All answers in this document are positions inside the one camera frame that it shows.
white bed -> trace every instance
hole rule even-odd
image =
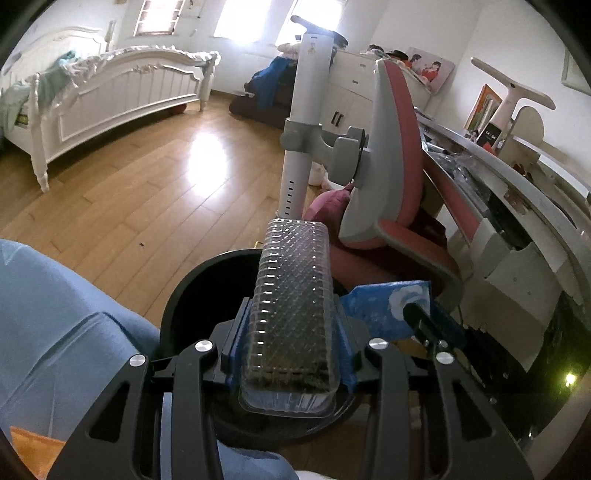
[[[172,106],[199,100],[203,111],[213,83],[217,52],[190,54],[174,48],[130,47],[107,52],[99,29],[68,27],[33,42],[0,78],[6,90],[31,76],[28,125],[5,138],[31,155],[42,191],[47,164],[113,127]],[[73,80],[45,109],[38,107],[39,74],[69,50],[83,57]]]

green light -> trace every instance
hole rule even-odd
[[[570,387],[571,385],[573,385],[577,381],[577,377],[576,377],[576,375],[568,374],[568,375],[566,375],[565,380],[566,380],[566,386]]]

orange cloth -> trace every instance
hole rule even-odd
[[[49,470],[66,442],[10,427],[12,445],[33,475],[46,480]]]

screw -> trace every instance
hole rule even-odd
[[[439,352],[435,358],[440,364],[450,365],[453,363],[453,355],[448,352]]]
[[[388,347],[388,342],[383,338],[372,338],[369,341],[369,347],[374,350],[384,350]]]
[[[144,363],[146,363],[146,357],[141,353],[138,353],[129,359],[129,364],[132,367],[141,367]]]
[[[209,352],[213,348],[213,343],[209,340],[199,340],[195,343],[195,350],[198,352]]]

framed picture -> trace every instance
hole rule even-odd
[[[501,104],[501,97],[499,97],[494,90],[486,83],[480,90],[480,95],[472,107],[472,111],[468,116],[468,120],[464,124],[466,137],[475,141],[482,133],[484,127],[487,126],[488,121],[492,118],[496,109]]]
[[[587,95],[591,95],[591,87],[589,87],[587,80],[585,80],[585,77],[583,76],[583,72],[581,72],[581,69],[570,54],[568,48],[564,55],[562,85],[586,93]]]
[[[414,47],[408,50],[407,55],[410,69],[423,78],[423,82],[432,93],[439,91],[455,66],[449,60]]]

